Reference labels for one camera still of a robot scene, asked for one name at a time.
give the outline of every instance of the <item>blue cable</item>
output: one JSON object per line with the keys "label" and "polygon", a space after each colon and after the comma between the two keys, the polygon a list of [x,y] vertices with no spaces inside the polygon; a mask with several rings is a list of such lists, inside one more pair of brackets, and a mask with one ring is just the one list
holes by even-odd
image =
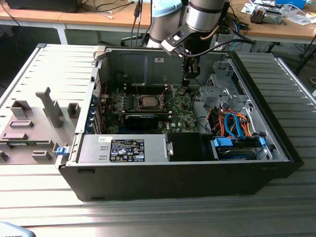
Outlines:
{"label": "blue cable", "polygon": [[[238,29],[236,22],[233,21],[231,18],[228,18],[228,19],[235,25],[235,29],[236,29],[237,33],[239,33],[239,29]],[[236,46],[236,42],[234,43],[234,46],[232,47],[231,51],[235,48],[235,46]]]}
{"label": "blue cable", "polygon": [[245,137],[244,133],[242,132],[242,129],[240,128],[240,125],[239,125],[239,119],[238,119],[238,117],[237,117],[236,115],[234,115],[233,113],[228,113],[228,114],[226,114],[226,116],[225,116],[225,120],[224,120],[225,130],[226,130],[234,139],[236,139],[236,136],[235,136],[232,132],[230,132],[229,129],[228,129],[228,118],[229,118],[230,115],[232,115],[232,116],[234,117],[234,119],[235,119],[236,128],[237,128],[237,132],[238,132],[239,137],[242,137],[242,139],[245,139],[246,137]]}

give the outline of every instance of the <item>wooden desk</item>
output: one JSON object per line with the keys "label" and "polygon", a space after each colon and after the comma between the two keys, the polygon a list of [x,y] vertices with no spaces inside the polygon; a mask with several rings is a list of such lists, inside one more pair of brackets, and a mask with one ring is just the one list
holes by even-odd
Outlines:
{"label": "wooden desk", "polygon": [[[232,0],[232,8],[236,16],[240,21],[249,24],[247,37],[253,40],[261,41],[277,41],[277,42],[305,42],[311,41],[315,36],[316,29],[315,24],[308,24],[301,26],[297,23],[294,23],[286,18],[282,19],[280,25],[276,24],[254,24],[250,22],[250,14],[242,13],[242,6],[249,1],[247,0]],[[310,6],[303,9],[305,12],[316,11],[316,6]]]}
{"label": "wooden desk", "polygon": [[[112,4],[110,6],[103,6],[100,10],[114,8],[119,5],[127,4],[128,1],[118,1],[119,4]],[[112,26],[112,27],[128,27],[131,28],[133,26],[134,20],[134,9],[136,4],[131,4],[126,7],[118,8],[113,10],[113,14],[103,13],[105,15],[113,16],[113,19],[102,16],[95,12],[89,12],[81,8],[81,10],[76,13],[63,13],[59,18],[59,23],[63,24],[80,24],[80,25],[94,25],[94,26]],[[86,3],[85,8],[95,10],[92,3]],[[150,4],[143,4],[142,11],[142,21],[140,28],[148,28],[150,25]]]}
{"label": "wooden desk", "polygon": [[[3,3],[4,8],[17,21],[58,23],[59,17],[63,14],[60,11],[11,9],[4,0],[1,0],[1,1]],[[12,21],[12,18],[4,11],[1,5],[0,5],[0,19]]]}
{"label": "wooden desk", "polygon": [[[96,4],[111,2],[110,0],[96,0]],[[310,43],[316,30],[315,25],[301,26],[287,19],[283,19],[280,25],[275,24],[252,24],[250,15],[241,13],[242,6],[247,0],[232,0],[235,14],[242,22],[249,24],[247,37],[260,41],[277,41],[291,43]],[[109,9],[128,3],[127,0],[119,0],[117,4],[103,6],[100,9]],[[87,9],[94,10],[92,3],[86,3]],[[41,10],[14,10],[5,3],[5,8],[19,22],[21,26],[55,28],[62,44],[67,44],[66,29],[92,30],[92,31],[115,31],[131,32],[135,4],[113,10],[114,18],[102,16],[95,12],[88,12],[81,8],[78,13],[63,13]],[[305,11],[316,11],[316,6],[308,5]],[[16,25],[7,13],[0,7],[0,25]],[[143,4],[142,21],[140,32],[145,32],[150,25],[150,4]]]}

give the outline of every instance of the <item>electronic device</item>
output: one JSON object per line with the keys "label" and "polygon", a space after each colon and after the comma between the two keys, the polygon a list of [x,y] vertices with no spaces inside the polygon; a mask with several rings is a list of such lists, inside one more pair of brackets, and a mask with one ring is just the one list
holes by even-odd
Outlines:
{"label": "electronic device", "polygon": [[251,23],[262,24],[262,23],[271,23],[271,24],[280,24],[282,20],[282,15],[278,10],[258,8],[255,6],[251,16]]}
{"label": "electronic device", "polygon": [[77,12],[82,0],[5,0],[12,9]]}
{"label": "electronic device", "polygon": [[[303,162],[257,85],[265,73],[248,68],[261,57],[204,55],[197,77],[204,86],[182,87],[174,70],[180,58],[107,48],[96,59],[74,142],[57,151],[56,166],[84,201],[254,194],[286,178]],[[265,60],[280,67],[271,55]]]}

